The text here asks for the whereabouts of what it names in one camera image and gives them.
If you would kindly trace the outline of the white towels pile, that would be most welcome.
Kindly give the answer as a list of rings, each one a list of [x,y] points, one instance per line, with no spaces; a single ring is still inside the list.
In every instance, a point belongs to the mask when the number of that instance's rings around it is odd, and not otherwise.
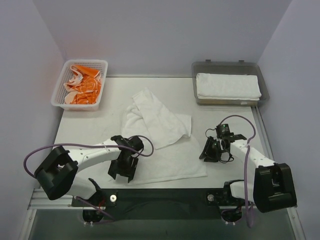
[[[207,176],[206,164],[199,159],[201,147],[192,135],[192,117],[171,112],[147,88],[132,96],[121,134],[125,138],[144,136],[143,156],[131,185]]]

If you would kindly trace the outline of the white terry towel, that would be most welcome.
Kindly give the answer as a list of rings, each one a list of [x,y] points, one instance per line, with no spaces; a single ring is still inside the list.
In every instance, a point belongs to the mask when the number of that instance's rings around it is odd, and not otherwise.
[[[258,101],[262,96],[256,75],[198,73],[199,99]]]

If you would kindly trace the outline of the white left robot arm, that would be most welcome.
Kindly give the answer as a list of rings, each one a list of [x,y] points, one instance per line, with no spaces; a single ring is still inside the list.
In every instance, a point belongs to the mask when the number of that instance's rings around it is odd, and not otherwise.
[[[124,138],[121,135],[90,147],[78,145],[66,150],[57,146],[35,170],[34,176],[49,200],[57,200],[64,195],[88,200],[101,188],[92,177],[78,177],[79,172],[109,162],[107,173],[112,179],[122,176],[130,182],[139,161],[136,155],[143,149],[143,141],[138,136]]]

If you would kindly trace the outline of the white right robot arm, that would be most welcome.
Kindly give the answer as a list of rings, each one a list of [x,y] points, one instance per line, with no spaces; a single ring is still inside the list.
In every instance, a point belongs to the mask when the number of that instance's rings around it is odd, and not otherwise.
[[[243,162],[243,179],[226,181],[215,196],[225,205],[234,202],[255,204],[262,213],[295,207],[297,196],[292,171],[286,163],[264,156],[242,134],[234,134],[229,125],[215,127],[216,136],[207,137],[199,159],[207,163]]]

